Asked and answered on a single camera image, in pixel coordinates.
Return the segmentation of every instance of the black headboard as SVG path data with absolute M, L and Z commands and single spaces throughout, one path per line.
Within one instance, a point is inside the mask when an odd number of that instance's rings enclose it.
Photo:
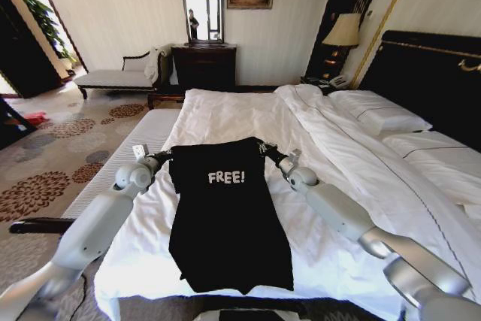
M 479 64 L 481 38 L 388 30 L 359 89 L 481 151 L 481 71 L 467 70 Z

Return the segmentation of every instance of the green plant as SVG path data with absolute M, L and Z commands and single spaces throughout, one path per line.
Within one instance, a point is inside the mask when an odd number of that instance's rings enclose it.
M 65 48 L 65 42 L 59 37 L 59 31 L 55 27 L 58 24 L 50 18 L 50 13 L 53 13 L 53 10 L 38 0 L 23 1 L 27 4 L 27 7 L 29 7 L 30 13 L 32 13 L 57 56 L 59 58 L 68 58 L 72 63 L 75 63 L 75 59 L 72 58 L 68 50 Z

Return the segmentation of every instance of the white duvet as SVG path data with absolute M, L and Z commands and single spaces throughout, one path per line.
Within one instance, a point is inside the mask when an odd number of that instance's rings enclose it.
M 190 90 L 164 148 L 251 135 L 278 144 L 284 153 L 302 150 L 302 165 L 366 207 L 378 226 L 416 239 L 465 274 L 473 284 L 466 296 L 481 298 L 481 233 L 439 189 L 365 134 L 316 87 L 283 86 L 272 94 Z M 247 296 L 347 299 L 379 317 L 397 319 L 403 301 L 384 278 L 389 261 L 331 230 L 268 159 L 265 178 L 291 246 L 294 292 L 257 286 Z M 168 251 L 177 203 L 166 164 L 149 191 L 135 199 L 95 276 L 98 306 L 111 319 L 120 318 L 120 297 L 198 295 L 180 280 Z M 233 289 L 209 294 L 241 295 Z

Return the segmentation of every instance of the door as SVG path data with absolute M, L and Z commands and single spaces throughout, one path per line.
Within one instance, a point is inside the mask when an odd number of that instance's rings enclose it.
M 207 33 L 209 40 L 220 36 L 220 0 L 206 0 L 207 3 Z
M 23 98 L 59 86 L 59 75 L 11 0 L 0 0 L 0 70 Z

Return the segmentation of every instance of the white pillow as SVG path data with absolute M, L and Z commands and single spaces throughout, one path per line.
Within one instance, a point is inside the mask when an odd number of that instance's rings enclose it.
M 329 98 L 351 113 L 373 135 L 424 131 L 432 127 L 423 118 L 368 90 L 332 92 Z
M 145 65 L 144 74 L 151 83 L 154 83 L 159 76 L 160 51 L 160 49 L 152 48 L 148 56 L 148 62 Z
M 469 208 L 474 212 L 481 206 L 481 153 L 439 132 L 393 135 L 384 138 L 383 143 L 451 201 L 465 206 L 466 213 Z
M 144 71 L 145 66 L 149 60 L 149 54 L 142 56 L 141 58 L 138 57 L 124 57 L 123 58 L 123 71 Z

